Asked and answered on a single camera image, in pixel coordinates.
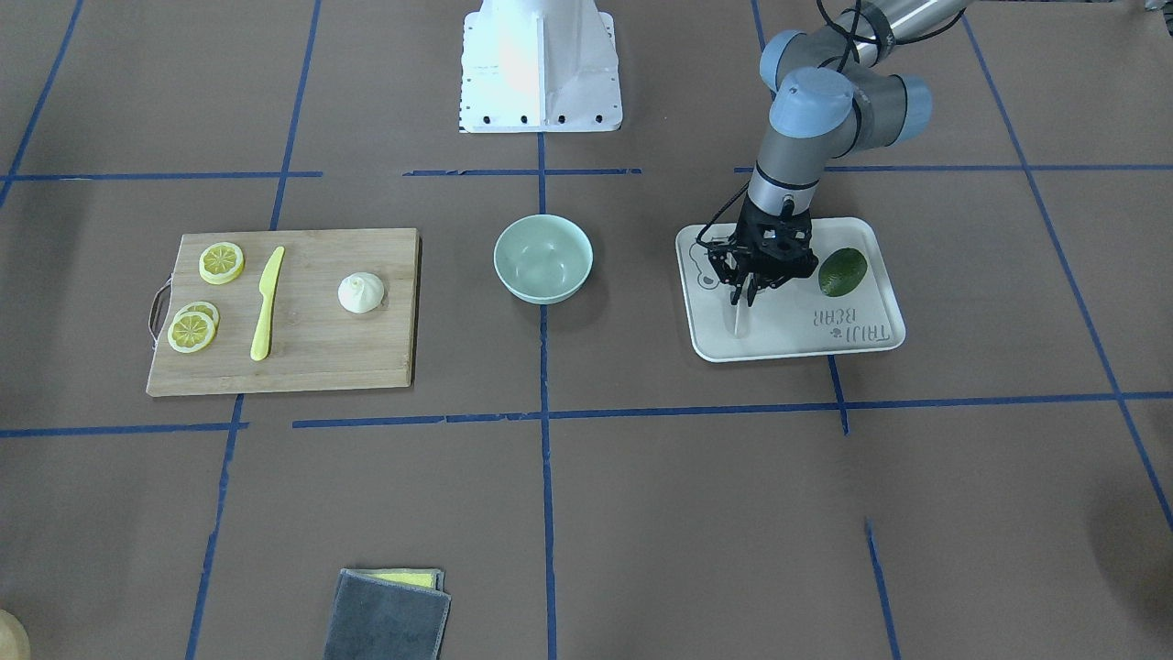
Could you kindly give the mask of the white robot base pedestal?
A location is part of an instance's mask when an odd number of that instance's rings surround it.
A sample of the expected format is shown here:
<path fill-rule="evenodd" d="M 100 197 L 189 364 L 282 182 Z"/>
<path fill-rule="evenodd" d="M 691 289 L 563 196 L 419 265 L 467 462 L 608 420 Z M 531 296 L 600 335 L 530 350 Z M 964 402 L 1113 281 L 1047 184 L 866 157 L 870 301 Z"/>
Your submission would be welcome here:
<path fill-rule="evenodd" d="M 466 14 L 462 38 L 460 131 L 623 125 L 615 21 L 594 1 L 483 1 Z"/>

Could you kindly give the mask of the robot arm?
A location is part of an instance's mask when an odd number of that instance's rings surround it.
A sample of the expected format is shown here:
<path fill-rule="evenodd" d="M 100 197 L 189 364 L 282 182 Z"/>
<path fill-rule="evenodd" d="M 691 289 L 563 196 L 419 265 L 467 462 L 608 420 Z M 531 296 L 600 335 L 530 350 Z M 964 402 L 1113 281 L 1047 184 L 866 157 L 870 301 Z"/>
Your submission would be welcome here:
<path fill-rule="evenodd" d="M 914 76 L 875 66 L 901 47 L 929 40 L 963 16 L 964 1 L 855 1 L 823 12 L 816 32 L 787 30 L 762 47 L 759 74 L 773 102 L 732 234 L 696 241 L 730 290 L 751 305 L 758 292 L 808 279 L 818 270 L 811 203 L 830 159 L 917 137 L 933 95 Z"/>

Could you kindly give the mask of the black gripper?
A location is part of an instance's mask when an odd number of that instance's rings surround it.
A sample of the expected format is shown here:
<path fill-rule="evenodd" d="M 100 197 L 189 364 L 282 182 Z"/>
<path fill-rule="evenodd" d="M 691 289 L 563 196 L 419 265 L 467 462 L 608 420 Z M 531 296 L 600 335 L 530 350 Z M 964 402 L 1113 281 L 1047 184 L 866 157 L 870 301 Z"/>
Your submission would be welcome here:
<path fill-rule="evenodd" d="M 704 239 L 701 247 L 718 281 L 730 285 L 730 305 L 737 306 L 745 292 L 745 304 L 752 306 L 760 290 L 814 274 L 818 256 L 811 249 L 812 234 L 811 213 L 796 213 L 792 202 L 784 202 L 780 215 L 745 202 L 733 233 L 716 241 Z"/>

